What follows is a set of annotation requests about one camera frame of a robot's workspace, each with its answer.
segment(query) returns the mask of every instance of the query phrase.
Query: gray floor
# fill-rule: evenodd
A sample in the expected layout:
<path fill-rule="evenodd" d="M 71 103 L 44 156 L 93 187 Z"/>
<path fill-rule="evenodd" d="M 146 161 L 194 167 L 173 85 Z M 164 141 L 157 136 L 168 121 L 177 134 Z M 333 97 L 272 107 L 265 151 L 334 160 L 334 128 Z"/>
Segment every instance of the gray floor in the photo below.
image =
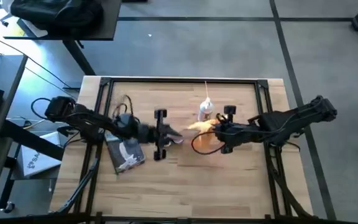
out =
<path fill-rule="evenodd" d="M 149 1 L 123 4 L 120 16 L 272 16 L 269 0 Z M 281 17 L 353 17 L 358 12 L 358 0 L 275 2 Z M 304 101 L 323 95 L 338 109 L 333 122 L 312 125 L 313 136 L 338 219 L 358 222 L 358 33 L 348 22 L 282 22 L 282 28 Z M 290 106 L 296 106 L 274 22 L 122 21 L 114 42 L 83 44 L 98 75 L 283 78 Z M 82 77 L 61 43 L 35 46 L 29 55 L 61 79 Z M 59 84 L 34 64 L 28 67 Z M 38 119 L 23 108 L 35 98 L 61 94 L 27 72 L 10 116 Z M 45 109 L 42 102 L 37 106 Z M 38 128 L 55 128 L 43 125 Z M 325 217 L 304 138 L 300 146 L 314 213 Z M 11 197 L 17 211 L 0 212 L 0 217 L 47 212 L 48 185 L 48 180 L 23 180 Z"/>

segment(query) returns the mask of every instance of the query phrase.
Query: table leg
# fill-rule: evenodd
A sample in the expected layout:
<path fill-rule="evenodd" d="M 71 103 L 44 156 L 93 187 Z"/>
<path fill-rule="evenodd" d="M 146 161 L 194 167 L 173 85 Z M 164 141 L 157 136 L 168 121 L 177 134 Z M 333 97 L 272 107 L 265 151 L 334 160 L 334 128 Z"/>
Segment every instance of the table leg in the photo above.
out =
<path fill-rule="evenodd" d="M 77 62 L 77 64 L 80 66 L 82 71 L 85 73 L 85 75 L 96 75 L 94 70 L 92 69 L 92 66 L 87 61 L 86 57 L 82 53 L 81 49 L 78 47 L 75 40 L 63 40 L 63 44 L 71 54 L 71 56 L 74 58 L 74 60 Z M 65 89 L 69 90 L 79 90 L 81 88 L 81 82 L 67 82 L 67 85 L 70 87 L 63 87 Z"/>
<path fill-rule="evenodd" d="M 35 149 L 37 152 L 54 159 L 58 159 L 59 161 L 63 158 L 64 151 L 62 148 L 27 130 L 24 130 L 22 127 L 10 121 L 4 122 L 0 137 L 11 138 L 18 144 Z"/>

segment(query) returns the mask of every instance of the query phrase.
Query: white bottle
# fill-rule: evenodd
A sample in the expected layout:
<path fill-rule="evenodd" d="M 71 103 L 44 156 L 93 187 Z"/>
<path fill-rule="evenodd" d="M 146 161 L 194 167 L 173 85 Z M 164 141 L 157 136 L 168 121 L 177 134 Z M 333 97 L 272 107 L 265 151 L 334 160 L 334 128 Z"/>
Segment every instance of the white bottle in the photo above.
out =
<path fill-rule="evenodd" d="M 198 113 L 198 121 L 207 121 L 211 119 L 212 111 L 214 110 L 214 105 L 211 102 L 211 99 L 207 97 L 204 102 L 200 104 L 200 112 Z"/>

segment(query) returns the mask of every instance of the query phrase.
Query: black bag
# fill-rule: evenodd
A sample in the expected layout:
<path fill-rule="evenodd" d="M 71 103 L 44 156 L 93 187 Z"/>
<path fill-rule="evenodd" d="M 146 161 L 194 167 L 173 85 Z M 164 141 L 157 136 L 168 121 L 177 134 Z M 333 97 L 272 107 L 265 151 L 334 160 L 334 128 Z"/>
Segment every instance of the black bag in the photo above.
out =
<path fill-rule="evenodd" d="M 103 8 L 96 0 L 14 0 L 11 14 L 49 34 L 78 37 L 97 28 Z"/>

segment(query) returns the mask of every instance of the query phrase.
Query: wooden table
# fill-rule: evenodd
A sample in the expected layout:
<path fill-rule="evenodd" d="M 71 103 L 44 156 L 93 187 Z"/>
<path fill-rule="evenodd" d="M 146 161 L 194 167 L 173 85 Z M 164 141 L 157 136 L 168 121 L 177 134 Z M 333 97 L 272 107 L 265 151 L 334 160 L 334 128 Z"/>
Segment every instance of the wooden table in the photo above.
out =
<path fill-rule="evenodd" d="M 78 103 L 94 108 L 101 77 L 84 77 Z M 288 110 L 281 79 L 268 79 L 274 110 Z M 255 90 L 243 84 L 209 84 L 209 96 L 222 113 L 224 105 L 236 105 L 234 121 L 246 123 L 258 114 Z M 110 112 L 123 94 L 132 98 L 134 113 L 155 124 L 154 109 L 166 108 L 166 123 L 181 130 L 196 121 L 199 104 L 205 99 L 203 84 L 115 83 Z M 103 147 L 93 214 L 121 217 L 263 218 L 273 214 L 263 145 L 249 143 L 232 154 L 196 154 L 186 146 L 168 148 L 167 158 L 155 162 L 152 144 L 142 146 L 147 160 L 119 176 L 106 145 Z M 66 148 L 50 209 L 57 210 L 73 193 L 81 172 L 85 144 Z M 283 163 L 289 189 L 303 208 L 312 213 L 298 149 L 283 148 Z M 278 190 L 280 211 L 283 212 Z M 87 189 L 81 209 L 85 210 Z"/>

